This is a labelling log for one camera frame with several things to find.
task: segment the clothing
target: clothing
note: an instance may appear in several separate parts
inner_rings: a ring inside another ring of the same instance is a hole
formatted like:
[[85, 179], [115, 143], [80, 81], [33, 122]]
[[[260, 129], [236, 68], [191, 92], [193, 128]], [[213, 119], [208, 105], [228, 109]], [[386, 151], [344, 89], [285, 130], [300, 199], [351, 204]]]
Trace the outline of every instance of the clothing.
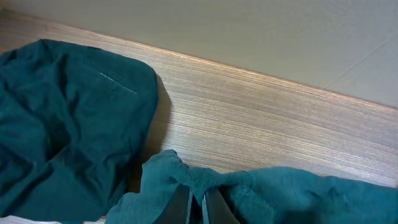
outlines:
[[140, 193], [125, 194], [106, 224], [152, 223], [178, 185], [188, 186], [199, 206], [207, 190], [220, 188], [242, 224], [398, 223], [398, 189], [361, 181], [287, 167], [219, 174], [189, 167], [171, 150], [152, 156], [142, 169]]
[[0, 217], [105, 215], [143, 150], [156, 78], [138, 60], [52, 40], [0, 56]]

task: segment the garment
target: garment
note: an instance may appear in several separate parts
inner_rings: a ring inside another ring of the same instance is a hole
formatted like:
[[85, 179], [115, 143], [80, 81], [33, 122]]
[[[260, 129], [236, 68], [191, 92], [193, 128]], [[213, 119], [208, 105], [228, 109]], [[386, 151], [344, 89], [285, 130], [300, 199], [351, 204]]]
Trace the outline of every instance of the garment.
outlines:
[[0, 217], [105, 215], [157, 100], [150, 66], [101, 49], [40, 40], [0, 56]]
[[178, 185], [190, 187], [199, 205], [208, 189], [219, 187], [242, 224], [398, 223], [398, 189], [356, 180], [288, 167], [219, 174], [187, 166], [172, 150], [152, 156], [142, 169], [140, 193], [125, 194], [106, 224], [152, 223]]

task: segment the wooden surface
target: wooden surface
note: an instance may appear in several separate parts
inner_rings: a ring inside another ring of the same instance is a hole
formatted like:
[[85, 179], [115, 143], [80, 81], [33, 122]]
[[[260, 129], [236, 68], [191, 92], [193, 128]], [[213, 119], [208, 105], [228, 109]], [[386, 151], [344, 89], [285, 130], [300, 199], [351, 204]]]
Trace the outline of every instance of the wooden surface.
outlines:
[[160, 103], [146, 157], [174, 149], [188, 164], [219, 172], [289, 166], [398, 186], [396, 109], [53, 22], [0, 14], [1, 52], [37, 39], [99, 47], [155, 69]]

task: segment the folded fabric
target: folded fabric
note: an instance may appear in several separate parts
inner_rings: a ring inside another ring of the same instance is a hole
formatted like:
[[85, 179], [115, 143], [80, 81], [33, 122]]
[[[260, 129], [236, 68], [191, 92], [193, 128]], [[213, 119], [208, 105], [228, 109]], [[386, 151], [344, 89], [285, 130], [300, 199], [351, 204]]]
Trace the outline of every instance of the folded fabric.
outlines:
[[207, 190], [220, 188], [242, 224], [398, 223], [398, 189], [389, 187], [287, 167], [219, 174], [187, 166], [172, 150], [152, 156], [142, 168], [140, 193], [125, 194], [106, 224], [152, 223], [178, 185], [190, 187], [199, 205]]
[[150, 66], [101, 49], [40, 40], [0, 56], [0, 217], [105, 215], [157, 99]]

